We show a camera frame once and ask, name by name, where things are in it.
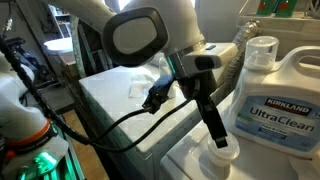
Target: wire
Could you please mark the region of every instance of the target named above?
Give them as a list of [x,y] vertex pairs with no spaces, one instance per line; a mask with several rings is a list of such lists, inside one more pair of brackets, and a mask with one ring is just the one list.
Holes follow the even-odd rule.
[[195,87],[194,92],[190,99],[186,100],[176,108],[172,109],[168,113],[166,113],[164,116],[162,116],[146,133],[144,133],[138,140],[130,144],[129,146],[123,148],[123,149],[109,149],[107,147],[101,146],[96,143],[92,143],[101,137],[103,137],[105,134],[108,134],[109,131],[114,129],[118,124],[123,122],[124,120],[128,119],[129,117],[133,116],[134,114],[141,114],[145,111],[148,111],[148,109],[138,110],[132,113],[129,113],[125,117],[121,118],[116,122],[115,125],[112,125],[112,128],[108,128],[103,134],[96,137],[94,140],[91,140],[78,132],[76,132],[74,129],[72,129],[70,126],[68,126],[60,117],[59,115],[54,112],[51,107],[46,103],[45,99],[40,95],[38,89],[35,87],[35,85],[32,83],[32,80],[27,75],[26,71],[21,67],[21,62],[17,59],[17,57],[13,54],[13,52],[10,50],[10,48],[7,46],[7,44],[4,42],[4,39],[0,38],[0,51],[4,54],[5,58],[8,60],[8,62],[11,64],[12,68],[17,72],[18,77],[23,81],[23,84],[28,88],[28,91],[33,95],[34,99],[38,102],[41,109],[43,110],[43,113],[45,116],[51,118],[51,120],[66,134],[68,134],[71,138],[79,141],[82,144],[90,144],[93,147],[108,151],[108,152],[115,152],[115,153],[121,153],[125,152],[137,144],[139,144],[141,141],[143,141],[148,135],[150,135],[167,117],[172,115],[173,113],[177,112],[181,108],[183,108],[185,105],[187,105],[199,92],[200,89],[200,82],[199,80],[195,81]]
[[28,97],[27,97],[27,92],[23,93],[22,96],[19,98],[20,103],[24,106],[28,106]]
[[106,136],[107,134],[109,134],[109,132],[111,132],[115,127],[117,127],[120,123],[122,123],[123,121],[127,120],[130,117],[142,114],[142,113],[146,113],[148,112],[149,109],[140,109],[134,112],[131,112],[125,116],[123,116],[122,118],[120,118],[119,120],[117,120],[115,123],[113,123],[107,130],[105,130],[101,135],[95,137],[94,139],[91,140],[91,143],[95,143],[98,140],[100,140],[101,138],[103,138],[104,136]]
[[139,144],[141,141],[143,141],[147,136],[149,136],[166,118],[168,118],[169,116],[171,116],[173,113],[177,112],[178,110],[180,110],[181,108],[183,108],[185,105],[187,105],[192,99],[188,99],[185,102],[183,102],[182,104],[180,104],[179,106],[177,106],[176,108],[172,109],[171,111],[169,111],[167,114],[165,114],[164,116],[162,116],[146,133],[144,133],[139,139],[137,139],[135,142],[133,142],[132,144],[130,144],[129,146],[122,148],[122,149],[110,149],[104,146],[101,146],[99,144],[93,143],[91,144],[93,147],[96,147],[100,150],[104,150],[107,152],[112,152],[112,153],[122,153],[125,151],[128,151],[129,149],[135,147],[137,144]]

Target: small cup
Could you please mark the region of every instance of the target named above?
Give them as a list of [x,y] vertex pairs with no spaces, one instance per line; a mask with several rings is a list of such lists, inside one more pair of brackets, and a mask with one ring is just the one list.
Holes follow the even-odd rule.
[[228,146],[224,148],[218,148],[211,136],[208,136],[209,159],[219,167],[226,167],[230,165],[230,163],[236,159],[240,153],[237,139],[229,132],[227,132],[227,135],[226,141]]
[[245,67],[256,70],[269,70],[273,67],[279,40],[272,36],[260,36],[247,42]]

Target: kirkland ultraclean label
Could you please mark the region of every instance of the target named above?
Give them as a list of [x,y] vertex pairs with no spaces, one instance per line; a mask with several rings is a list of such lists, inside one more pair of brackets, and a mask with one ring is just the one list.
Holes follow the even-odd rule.
[[235,125],[267,141],[308,152],[320,137],[320,107],[290,98],[249,96]]

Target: laundry detergent bottle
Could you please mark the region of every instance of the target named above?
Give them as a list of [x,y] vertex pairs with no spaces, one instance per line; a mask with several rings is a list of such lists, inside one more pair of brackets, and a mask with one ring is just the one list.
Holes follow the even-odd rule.
[[[299,47],[275,62],[278,43],[269,36],[248,41],[229,113],[231,131],[309,159],[320,149],[320,47]],[[303,63],[310,58],[316,63]]]

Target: bottle handle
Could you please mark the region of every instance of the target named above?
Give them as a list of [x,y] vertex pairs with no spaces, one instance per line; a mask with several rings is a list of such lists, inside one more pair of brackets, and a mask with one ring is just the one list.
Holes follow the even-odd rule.
[[[305,57],[319,59],[318,66],[302,66],[300,61]],[[282,60],[285,69],[296,69],[299,73],[320,78],[320,46],[302,46],[290,51]]]

